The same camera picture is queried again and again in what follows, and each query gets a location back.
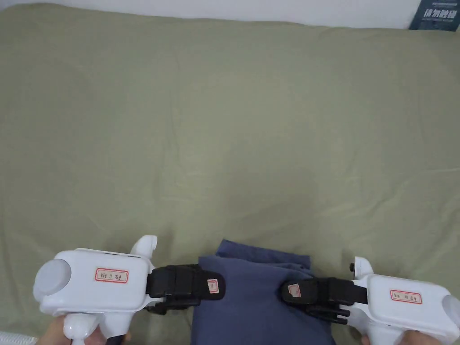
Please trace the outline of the person's right hand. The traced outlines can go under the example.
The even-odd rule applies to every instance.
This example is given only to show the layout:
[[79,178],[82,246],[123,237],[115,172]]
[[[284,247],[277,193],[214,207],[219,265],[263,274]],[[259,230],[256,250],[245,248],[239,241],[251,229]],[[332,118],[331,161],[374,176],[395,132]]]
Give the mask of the person's right hand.
[[387,342],[385,345],[443,345],[443,343],[433,336],[410,330],[405,331],[395,341]]

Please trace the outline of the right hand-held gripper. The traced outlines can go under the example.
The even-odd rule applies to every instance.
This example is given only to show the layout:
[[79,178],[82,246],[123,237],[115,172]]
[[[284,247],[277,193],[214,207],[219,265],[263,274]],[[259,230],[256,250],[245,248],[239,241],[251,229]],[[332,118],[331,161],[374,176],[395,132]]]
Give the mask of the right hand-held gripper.
[[[314,278],[286,281],[281,298],[306,305],[310,317],[347,325],[373,345],[396,345],[406,331],[418,331],[451,345],[460,336],[460,302],[446,288],[428,282],[375,274],[355,257],[354,280]],[[350,306],[349,310],[339,305]]]

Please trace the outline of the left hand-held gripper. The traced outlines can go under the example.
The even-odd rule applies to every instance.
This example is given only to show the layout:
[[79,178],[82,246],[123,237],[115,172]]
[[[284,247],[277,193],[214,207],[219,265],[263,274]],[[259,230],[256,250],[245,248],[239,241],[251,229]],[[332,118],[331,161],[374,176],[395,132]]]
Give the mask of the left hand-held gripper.
[[[151,256],[158,239],[142,236],[130,253],[78,248],[58,253],[36,274],[33,294],[44,314],[65,316],[64,330],[81,341],[100,328],[109,341],[119,341],[134,314],[155,305],[155,314],[221,300],[226,281],[220,273],[198,264],[154,269]],[[150,295],[147,280],[150,274]]]

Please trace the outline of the person's left hand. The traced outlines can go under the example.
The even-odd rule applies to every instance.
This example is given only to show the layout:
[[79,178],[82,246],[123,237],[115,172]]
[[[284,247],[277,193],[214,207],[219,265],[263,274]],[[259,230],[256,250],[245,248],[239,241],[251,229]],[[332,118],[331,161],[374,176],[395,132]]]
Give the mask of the person's left hand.
[[[63,332],[65,316],[54,318],[43,335],[37,340],[36,345],[73,345],[73,341],[65,337]],[[86,345],[106,345],[107,339],[97,328],[87,339]]]

